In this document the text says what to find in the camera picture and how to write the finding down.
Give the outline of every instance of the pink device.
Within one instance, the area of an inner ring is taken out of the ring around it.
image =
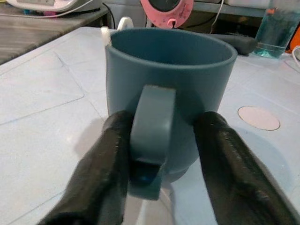
[[[160,28],[181,26],[193,9],[194,0],[141,0],[151,22]]]

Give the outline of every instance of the mug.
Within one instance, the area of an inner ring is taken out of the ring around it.
[[[198,159],[194,120],[218,110],[237,52],[204,34],[133,28],[113,33],[105,53],[109,115],[134,114],[129,193],[158,199],[162,177]]]

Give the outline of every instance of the gray counter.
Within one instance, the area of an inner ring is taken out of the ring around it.
[[[105,17],[107,8],[59,18],[21,18],[0,15],[0,64],[27,53],[79,27]],[[0,14],[23,15],[23,10],[0,3]]]

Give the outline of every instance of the beige circle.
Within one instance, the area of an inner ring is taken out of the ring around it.
[[[243,106],[238,114],[242,120],[258,129],[277,130],[280,127],[279,120],[271,112],[256,106]]]

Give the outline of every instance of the water bottle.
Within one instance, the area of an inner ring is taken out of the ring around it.
[[[279,58],[300,22],[300,0],[271,0],[256,35],[254,53]]]

